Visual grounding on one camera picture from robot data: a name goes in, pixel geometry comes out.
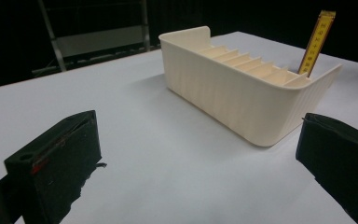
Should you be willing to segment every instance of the red marking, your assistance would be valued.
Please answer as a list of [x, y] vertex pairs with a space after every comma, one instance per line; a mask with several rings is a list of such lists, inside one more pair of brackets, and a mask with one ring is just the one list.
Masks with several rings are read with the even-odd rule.
[[39, 163], [34, 163], [32, 170], [31, 170], [31, 175], [35, 175], [37, 172], [39, 172], [46, 164], [48, 163], [48, 159], [45, 159]]

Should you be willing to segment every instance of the white tabletop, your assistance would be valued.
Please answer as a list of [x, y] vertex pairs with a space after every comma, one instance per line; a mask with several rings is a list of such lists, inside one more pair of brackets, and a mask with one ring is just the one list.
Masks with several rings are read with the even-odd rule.
[[[292, 71], [304, 53], [244, 33], [213, 44]], [[313, 112], [358, 129], [358, 63], [320, 55], [311, 77], [339, 63]], [[296, 160], [301, 126], [273, 147], [252, 146], [169, 91], [163, 74], [155, 50], [0, 87], [0, 178], [4, 159], [94, 109], [107, 167], [92, 173], [62, 223], [354, 223]]]

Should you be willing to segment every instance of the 3d printed container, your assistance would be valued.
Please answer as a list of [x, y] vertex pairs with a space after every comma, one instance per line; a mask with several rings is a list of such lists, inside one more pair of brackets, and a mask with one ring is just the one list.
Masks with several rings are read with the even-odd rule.
[[279, 142], [312, 112], [341, 65], [314, 80], [211, 44], [207, 26], [159, 36], [168, 88], [249, 142]]

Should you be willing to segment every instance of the yellow measuring ruler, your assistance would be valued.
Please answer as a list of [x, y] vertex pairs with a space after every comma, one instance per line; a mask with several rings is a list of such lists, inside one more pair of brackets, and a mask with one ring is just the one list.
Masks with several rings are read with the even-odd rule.
[[310, 72], [318, 59], [319, 53], [321, 52], [322, 46], [324, 45], [324, 41], [330, 31], [330, 27], [333, 24], [335, 17], [335, 11], [322, 10], [319, 14], [312, 36], [310, 37], [310, 42], [308, 43], [305, 51], [304, 58], [301, 62], [300, 68], [298, 69], [298, 73], [300, 75], [308, 73], [308, 77], [310, 76]]

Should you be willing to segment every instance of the white table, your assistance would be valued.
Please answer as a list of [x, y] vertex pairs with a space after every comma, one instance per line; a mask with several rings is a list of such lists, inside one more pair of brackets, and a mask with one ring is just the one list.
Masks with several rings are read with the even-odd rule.
[[[304, 53], [244, 33], [213, 44], [292, 71]], [[314, 113], [358, 129], [358, 63], [320, 55], [311, 77], [338, 63]], [[254, 147], [169, 91], [163, 74], [156, 50], [0, 87], [0, 178], [5, 158], [94, 109], [107, 167], [92, 173], [62, 223], [354, 223], [296, 160], [301, 126], [273, 147]]]

